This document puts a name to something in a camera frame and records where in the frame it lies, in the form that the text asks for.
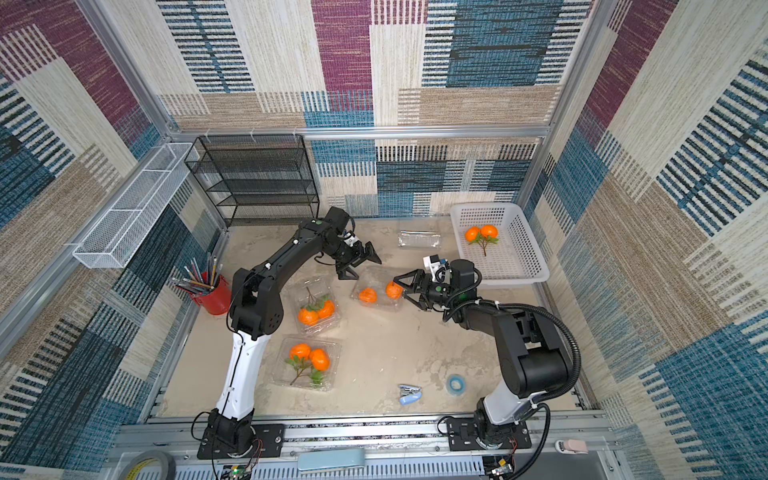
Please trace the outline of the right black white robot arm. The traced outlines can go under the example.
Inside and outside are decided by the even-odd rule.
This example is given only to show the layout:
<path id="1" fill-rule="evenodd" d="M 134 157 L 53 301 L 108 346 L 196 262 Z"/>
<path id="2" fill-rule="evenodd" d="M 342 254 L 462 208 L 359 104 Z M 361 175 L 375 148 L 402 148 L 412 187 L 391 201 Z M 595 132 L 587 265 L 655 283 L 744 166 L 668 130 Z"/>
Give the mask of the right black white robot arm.
<path id="1" fill-rule="evenodd" d="M 494 339 L 501 381 L 474 413 L 478 444 L 503 445 L 546 401 L 568 393 L 581 373 L 581 352 L 564 322 L 542 307 L 481 298 L 483 276 L 465 259 L 433 255 L 428 266 L 393 278 L 403 297 L 422 311 Z"/>

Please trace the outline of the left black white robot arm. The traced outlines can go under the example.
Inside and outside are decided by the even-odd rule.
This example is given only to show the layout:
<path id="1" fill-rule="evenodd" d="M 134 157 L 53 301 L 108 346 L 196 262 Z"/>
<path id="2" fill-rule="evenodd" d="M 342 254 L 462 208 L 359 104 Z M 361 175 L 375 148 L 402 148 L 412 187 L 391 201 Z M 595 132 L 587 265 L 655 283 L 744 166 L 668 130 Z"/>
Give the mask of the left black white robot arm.
<path id="1" fill-rule="evenodd" d="M 228 310 L 232 354 L 220 398 L 207 413 L 200 459 L 242 458 L 256 451 L 254 391 L 267 344 L 284 318 L 282 289 L 307 261 L 320 254 L 333 260 L 340 280 L 356 280 L 354 268 L 365 261 L 379 264 L 372 243 L 359 240 L 354 227 L 346 211 L 332 207 L 322 218 L 301 222 L 267 260 L 235 272 Z"/>

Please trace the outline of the orange pair with leaves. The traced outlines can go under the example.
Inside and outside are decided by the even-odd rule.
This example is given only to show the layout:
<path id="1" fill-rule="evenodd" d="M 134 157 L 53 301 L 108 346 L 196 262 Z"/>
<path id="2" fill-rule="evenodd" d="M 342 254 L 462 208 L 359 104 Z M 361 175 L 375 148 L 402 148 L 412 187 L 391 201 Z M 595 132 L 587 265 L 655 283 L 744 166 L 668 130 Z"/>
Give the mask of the orange pair with leaves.
<path id="1" fill-rule="evenodd" d="M 465 241 L 470 245 L 478 245 L 484 256 L 490 245 L 499 242 L 499 231 L 494 225 L 472 226 L 464 234 Z"/>

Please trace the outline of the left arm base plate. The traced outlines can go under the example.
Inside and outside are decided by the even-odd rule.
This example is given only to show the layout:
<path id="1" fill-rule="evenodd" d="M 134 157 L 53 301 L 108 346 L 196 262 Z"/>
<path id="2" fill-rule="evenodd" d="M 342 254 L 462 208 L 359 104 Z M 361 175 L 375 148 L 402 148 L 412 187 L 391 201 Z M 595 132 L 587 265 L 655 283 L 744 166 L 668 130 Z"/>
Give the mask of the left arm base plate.
<path id="1" fill-rule="evenodd" d="M 281 455 L 285 424 L 207 426 L 196 457 L 199 460 L 277 458 Z"/>

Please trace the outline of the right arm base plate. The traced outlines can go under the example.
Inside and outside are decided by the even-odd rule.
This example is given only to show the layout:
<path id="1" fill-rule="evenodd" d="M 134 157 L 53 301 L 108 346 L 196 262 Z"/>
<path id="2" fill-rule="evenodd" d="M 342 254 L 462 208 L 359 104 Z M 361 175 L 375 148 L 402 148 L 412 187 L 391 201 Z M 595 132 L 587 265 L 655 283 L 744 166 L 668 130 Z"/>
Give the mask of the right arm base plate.
<path id="1" fill-rule="evenodd" d="M 448 439 L 451 451 L 528 449 L 532 440 L 525 423 L 494 425 L 475 418 L 446 416 L 438 431 Z"/>

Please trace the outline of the white plastic perforated basket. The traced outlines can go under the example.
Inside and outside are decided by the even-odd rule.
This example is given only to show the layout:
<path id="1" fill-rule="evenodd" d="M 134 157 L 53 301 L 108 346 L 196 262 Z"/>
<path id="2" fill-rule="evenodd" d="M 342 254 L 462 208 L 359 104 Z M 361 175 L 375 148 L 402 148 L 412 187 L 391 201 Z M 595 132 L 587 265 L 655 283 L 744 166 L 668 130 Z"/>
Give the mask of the white plastic perforated basket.
<path id="1" fill-rule="evenodd" d="M 543 283 L 550 277 L 533 231 L 514 203 L 466 203 L 450 210 L 458 255 L 481 272 L 483 288 L 507 288 Z M 491 242 L 471 243 L 466 232 L 490 225 L 497 230 Z"/>

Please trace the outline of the clear clamshell container back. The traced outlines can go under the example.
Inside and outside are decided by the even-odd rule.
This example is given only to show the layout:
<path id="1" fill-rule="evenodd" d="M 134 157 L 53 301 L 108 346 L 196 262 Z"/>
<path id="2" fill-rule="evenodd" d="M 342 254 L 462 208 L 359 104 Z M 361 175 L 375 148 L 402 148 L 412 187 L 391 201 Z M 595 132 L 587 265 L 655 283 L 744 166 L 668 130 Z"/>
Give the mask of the clear clamshell container back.
<path id="1" fill-rule="evenodd" d="M 437 249 L 441 243 L 442 236 L 435 231 L 400 230 L 398 234 L 400 248 Z"/>

